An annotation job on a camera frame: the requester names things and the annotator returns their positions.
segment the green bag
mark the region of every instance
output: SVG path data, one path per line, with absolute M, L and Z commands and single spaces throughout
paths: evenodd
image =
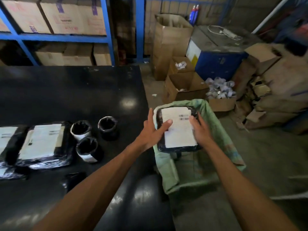
M 156 113 L 159 108 L 175 106 L 194 106 L 200 112 L 203 119 L 207 122 L 212 136 L 239 170 L 246 167 L 242 157 L 238 154 L 232 140 L 222 127 L 220 121 L 215 116 L 207 101 L 202 99 L 174 101 L 171 104 L 165 104 L 156 107 L 154 110 L 154 124 L 157 128 Z M 218 175 L 215 171 L 209 156 L 205 150 L 197 152 L 183 152 L 181 157 L 177 155 L 158 151 L 157 145 L 154 147 L 155 161 L 163 178 L 163 188 L 166 194 L 171 194 L 181 187 L 195 187 L 217 182 Z

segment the left hand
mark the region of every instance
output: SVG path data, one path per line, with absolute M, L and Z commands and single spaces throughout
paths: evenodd
M 150 147 L 153 147 L 158 143 L 164 132 L 167 131 L 168 128 L 172 125 L 172 120 L 167 120 L 158 130 L 156 130 L 153 122 L 153 109 L 150 108 L 148 120 L 144 121 L 143 125 L 143 130 L 134 141 L 137 146 L 141 147 L 142 152 L 148 150 Z

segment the black table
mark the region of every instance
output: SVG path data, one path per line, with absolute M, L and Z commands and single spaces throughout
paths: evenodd
M 131 143 L 148 114 L 138 66 L 0 67 L 0 126 L 89 120 L 97 131 L 104 116 L 119 120 L 120 137 L 99 139 L 105 151 L 98 164 L 77 158 L 67 167 L 35 171 L 28 180 L 0 182 L 0 230 L 28 230 L 63 196 L 64 175 L 90 175 Z M 152 149 L 133 164 L 95 230 L 174 230 Z

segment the concrete floor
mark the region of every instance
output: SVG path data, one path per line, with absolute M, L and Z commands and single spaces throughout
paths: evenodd
M 148 64 L 141 65 L 141 74 L 149 107 L 162 105 L 164 82 L 154 80 Z M 237 129 L 229 116 L 219 120 L 247 165 L 244 175 L 266 195 L 280 196 L 308 190 L 308 179 L 288 179 L 292 175 L 308 175 L 307 135 L 297 136 L 280 128 L 247 132 Z M 197 199 L 180 204 L 177 198 L 170 196 L 177 231 L 241 230 L 223 188 L 208 186 L 207 190 Z M 303 200 L 277 202 L 301 230 L 308 230 L 308 224 L 304 222 L 306 203 Z

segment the hand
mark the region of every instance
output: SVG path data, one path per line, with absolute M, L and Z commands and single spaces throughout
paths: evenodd
M 143 130 L 134 141 L 134 143 L 141 148 L 142 152 L 148 150 L 150 147 L 153 147 L 158 143 L 164 132 L 167 131 L 168 128 L 172 125 L 172 120 L 167 120 L 158 130 L 156 130 L 153 122 L 153 109 L 150 108 L 148 120 L 144 121 L 143 125 Z
M 213 137 L 211 135 L 208 125 L 203 120 L 199 112 L 198 112 L 198 117 L 199 117 L 199 121 L 201 125 L 199 124 L 198 120 L 195 119 L 194 116 L 189 117 L 189 122 L 194 128 L 194 134 L 195 134 L 196 141 L 202 147 L 205 147 L 207 143 L 213 142 L 214 140 L 213 140 Z

